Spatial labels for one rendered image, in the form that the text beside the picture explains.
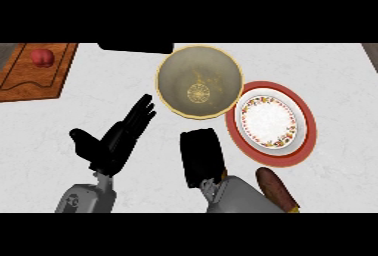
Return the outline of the brown wooden cutting board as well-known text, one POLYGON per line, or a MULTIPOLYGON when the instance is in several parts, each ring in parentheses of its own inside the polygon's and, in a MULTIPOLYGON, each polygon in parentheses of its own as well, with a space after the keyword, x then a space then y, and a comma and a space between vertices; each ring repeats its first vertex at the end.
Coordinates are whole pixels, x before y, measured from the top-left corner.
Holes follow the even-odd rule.
POLYGON ((0 70, 0 102, 60 97, 77 48, 77 43, 18 44, 0 70), (34 65, 31 52, 35 49, 52 51, 54 62, 50 67, 34 65))

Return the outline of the olive bowl with gold rim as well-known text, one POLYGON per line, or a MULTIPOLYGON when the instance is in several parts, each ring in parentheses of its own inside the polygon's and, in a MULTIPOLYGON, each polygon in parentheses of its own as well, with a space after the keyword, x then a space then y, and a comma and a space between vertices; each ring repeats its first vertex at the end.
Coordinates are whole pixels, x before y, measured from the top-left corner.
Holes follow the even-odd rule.
POLYGON ((243 91, 243 74, 235 58, 210 45, 173 51, 156 69, 161 102, 181 117, 205 120, 223 115, 243 91))

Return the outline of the red bell pepper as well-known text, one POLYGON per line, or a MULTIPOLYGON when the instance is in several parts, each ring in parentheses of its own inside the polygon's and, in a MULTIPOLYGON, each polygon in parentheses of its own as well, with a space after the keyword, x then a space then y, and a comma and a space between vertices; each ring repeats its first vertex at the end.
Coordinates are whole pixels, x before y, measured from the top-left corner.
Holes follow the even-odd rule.
POLYGON ((54 63, 54 55, 49 49, 35 49, 29 54, 31 61, 37 67, 49 68, 54 63))

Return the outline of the red rimmed floral plate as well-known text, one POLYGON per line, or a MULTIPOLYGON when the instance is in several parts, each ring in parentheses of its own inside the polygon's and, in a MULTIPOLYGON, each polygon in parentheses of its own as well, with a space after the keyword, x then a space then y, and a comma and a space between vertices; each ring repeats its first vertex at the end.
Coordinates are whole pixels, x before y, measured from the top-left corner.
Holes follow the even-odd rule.
POLYGON ((263 165, 291 167, 308 157, 317 137, 313 113, 291 89, 269 81, 245 84, 226 113, 233 142, 263 165))

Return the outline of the black appliance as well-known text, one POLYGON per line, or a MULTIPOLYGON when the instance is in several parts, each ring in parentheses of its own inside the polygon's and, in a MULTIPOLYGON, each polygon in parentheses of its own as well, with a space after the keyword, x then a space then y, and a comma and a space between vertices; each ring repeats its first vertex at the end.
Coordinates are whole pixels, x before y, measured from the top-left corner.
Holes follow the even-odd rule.
POLYGON ((142 52, 155 54, 170 54, 173 52, 173 44, 146 44, 146 43, 100 43, 103 50, 142 52))

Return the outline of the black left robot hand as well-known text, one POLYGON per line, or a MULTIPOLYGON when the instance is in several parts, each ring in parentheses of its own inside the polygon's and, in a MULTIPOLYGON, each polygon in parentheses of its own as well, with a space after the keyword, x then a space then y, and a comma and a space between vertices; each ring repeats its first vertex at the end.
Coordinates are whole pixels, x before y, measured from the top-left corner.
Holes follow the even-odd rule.
POLYGON ((84 130, 74 128, 69 137, 77 155, 90 162, 88 169, 112 177, 124 168, 137 140, 155 117, 152 96, 145 94, 134 104, 122 121, 118 121, 102 139, 84 130))

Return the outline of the brown sausage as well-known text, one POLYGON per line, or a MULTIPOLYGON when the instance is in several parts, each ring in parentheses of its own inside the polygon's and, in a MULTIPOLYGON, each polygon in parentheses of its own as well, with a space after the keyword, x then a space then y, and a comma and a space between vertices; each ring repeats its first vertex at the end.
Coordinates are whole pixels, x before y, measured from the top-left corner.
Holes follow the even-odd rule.
POLYGON ((273 204, 286 213, 298 213, 300 205, 274 172, 267 167, 260 167, 255 171, 255 177, 263 194, 273 204))

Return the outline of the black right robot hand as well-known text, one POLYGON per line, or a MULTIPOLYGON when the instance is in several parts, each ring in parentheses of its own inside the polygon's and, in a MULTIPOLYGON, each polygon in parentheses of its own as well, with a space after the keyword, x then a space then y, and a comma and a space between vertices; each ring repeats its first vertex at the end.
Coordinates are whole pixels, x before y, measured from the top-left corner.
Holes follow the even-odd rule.
POLYGON ((212 128, 180 134, 180 153, 189 188, 198 188, 204 180, 221 181, 226 170, 221 146, 212 128))

